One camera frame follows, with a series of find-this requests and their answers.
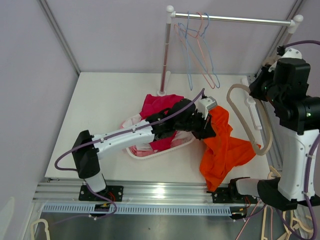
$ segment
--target rack pole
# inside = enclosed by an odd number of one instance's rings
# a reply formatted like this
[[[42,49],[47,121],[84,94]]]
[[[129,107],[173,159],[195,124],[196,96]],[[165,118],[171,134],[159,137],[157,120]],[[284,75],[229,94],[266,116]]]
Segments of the rack pole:
[[[173,12],[174,12],[173,6],[169,5],[166,7],[166,25],[165,25],[165,38],[164,38],[165,41],[164,41],[164,53],[163,53],[163,66],[162,66],[162,73],[161,73],[161,84],[160,84],[160,91],[158,91],[159,96],[166,95],[165,83],[166,83],[169,40],[170,40],[170,30],[171,30]]]
[[[207,15],[199,14],[188,14],[188,13],[177,13],[173,12],[173,18],[187,19],[203,19],[207,20]],[[244,18],[244,17],[230,17],[230,16],[211,16],[209,15],[209,20],[214,21],[224,21],[224,22],[238,22],[238,23],[249,23],[249,24],[264,24],[264,25],[276,25],[276,26],[286,26],[290,27],[294,24],[293,20],[271,20],[271,19],[255,19],[255,18]]]

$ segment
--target orange cloth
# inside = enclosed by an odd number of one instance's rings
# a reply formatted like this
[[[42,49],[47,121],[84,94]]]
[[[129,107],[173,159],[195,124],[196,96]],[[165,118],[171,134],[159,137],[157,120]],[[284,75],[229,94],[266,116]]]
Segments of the orange cloth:
[[[207,147],[200,164],[200,172],[206,180],[208,190],[214,192],[234,166],[248,163],[256,153],[249,141],[230,136],[233,128],[228,124],[227,110],[217,106],[209,113],[216,137],[204,139]]]

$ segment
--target beige tube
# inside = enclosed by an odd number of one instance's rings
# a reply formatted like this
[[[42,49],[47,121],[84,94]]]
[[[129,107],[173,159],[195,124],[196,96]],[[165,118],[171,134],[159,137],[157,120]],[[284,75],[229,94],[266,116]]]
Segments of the beige tube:
[[[236,105],[234,104],[234,102],[230,98],[230,94],[233,89],[243,89],[246,92],[248,92],[249,94],[250,94],[250,89],[249,89],[249,87],[242,85],[242,84],[233,84],[229,88],[228,93],[226,94],[226,101],[230,104],[232,110],[234,111],[234,113],[236,114],[238,119],[240,120],[240,123],[242,124],[242,126],[245,130],[245,133],[249,138],[249,141],[253,147],[254,152],[260,156],[265,155],[269,151],[269,149],[271,148],[272,140],[273,140],[271,123],[270,123],[269,117],[266,113],[266,109],[260,100],[257,100],[254,98],[256,105],[258,106],[258,108],[260,110],[261,117],[263,118],[263,121],[266,123],[266,126],[263,126],[265,129],[265,132],[266,132],[266,143],[265,143],[264,147],[262,149],[260,149],[259,146],[257,145],[258,143],[256,142],[256,139],[255,139],[253,133],[251,132],[248,124],[246,123],[246,120],[241,115],[240,111],[238,110],[238,108],[236,107]]]

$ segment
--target metal rod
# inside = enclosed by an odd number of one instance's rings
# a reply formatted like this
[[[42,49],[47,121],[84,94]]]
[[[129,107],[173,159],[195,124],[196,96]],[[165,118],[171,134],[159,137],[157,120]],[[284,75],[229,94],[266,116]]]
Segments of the metal rod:
[[[175,18],[187,19],[189,16],[190,19],[204,19],[207,20],[207,15],[199,14],[188,14],[188,13],[175,13]],[[265,25],[276,25],[276,26],[287,26],[289,27],[292,22],[290,20],[270,20],[270,19],[254,19],[254,18],[244,18],[244,17],[229,17],[229,16],[211,16],[209,15],[210,20],[215,21],[225,21],[225,22],[238,22],[238,23],[250,23],[250,24],[265,24]]]
[[[37,0],[37,2],[39,3],[45,17],[47,18],[54,34],[56,35],[57,37],[57,40],[59,41],[66,57],[68,58],[68,60],[70,61],[74,71],[76,72],[76,74],[79,76],[80,73],[81,73],[81,70],[79,68],[79,65],[76,61],[76,58],[75,56],[73,55],[72,51],[71,51],[71,48],[65,38],[65,36],[63,35],[58,23],[57,23],[57,20],[55,19],[48,3],[46,0]]]
[[[165,25],[165,42],[164,42],[163,67],[162,67],[162,73],[161,73],[160,93],[163,93],[165,91],[170,29],[171,29],[171,23],[167,23]]]

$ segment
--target black bracket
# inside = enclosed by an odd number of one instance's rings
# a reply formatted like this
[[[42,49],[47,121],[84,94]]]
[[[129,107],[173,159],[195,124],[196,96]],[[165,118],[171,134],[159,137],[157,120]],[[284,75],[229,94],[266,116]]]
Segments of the black bracket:
[[[240,207],[230,207],[231,216],[233,220],[243,219],[247,217],[247,211],[243,211],[243,208]]]
[[[218,187],[215,191],[207,191],[212,196],[212,202],[214,204],[246,204],[245,198],[250,201],[251,204],[258,202],[257,198],[251,195],[241,195],[237,198],[232,197],[228,187]]]
[[[122,197],[124,195],[124,187],[107,185],[107,187],[104,190],[97,192],[97,194],[110,200],[113,200],[114,202],[122,202]],[[93,195],[87,188],[87,185],[81,186],[79,192],[79,201],[105,202],[105,200],[101,199],[100,197]]]

